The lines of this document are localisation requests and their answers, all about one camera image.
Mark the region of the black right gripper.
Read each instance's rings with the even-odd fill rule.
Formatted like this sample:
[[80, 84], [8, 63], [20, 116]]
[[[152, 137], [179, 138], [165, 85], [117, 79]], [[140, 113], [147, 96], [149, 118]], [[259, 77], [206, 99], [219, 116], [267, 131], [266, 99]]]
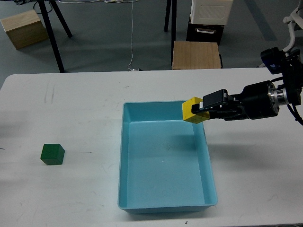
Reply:
[[228, 91], [221, 89], [203, 96], [203, 101], [191, 106], [191, 113], [209, 111], [209, 119], [226, 121], [275, 117], [279, 112], [275, 92], [275, 85], [269, 80], [245, 86], [241, 93], [231, 95], [232, 112], [226, 116], [224, 111], [211, 110], [229, 102]]

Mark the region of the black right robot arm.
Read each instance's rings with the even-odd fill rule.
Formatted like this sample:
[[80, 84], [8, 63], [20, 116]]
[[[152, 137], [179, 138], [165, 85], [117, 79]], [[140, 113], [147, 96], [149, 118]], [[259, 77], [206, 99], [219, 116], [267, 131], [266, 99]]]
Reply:
[[278, 115], [280, 106], [286, 105], [295, 120], [303, 122], [297, 111], [303, 89], [303, 65], [300, 50], [267, 49], [261, 59], [271, 74], [280, 77], [244, 87], [240, 94], [229, 95], [221, 89], [190, 105], [190, 113], [207, 119], [226, 121], [262, 119]]

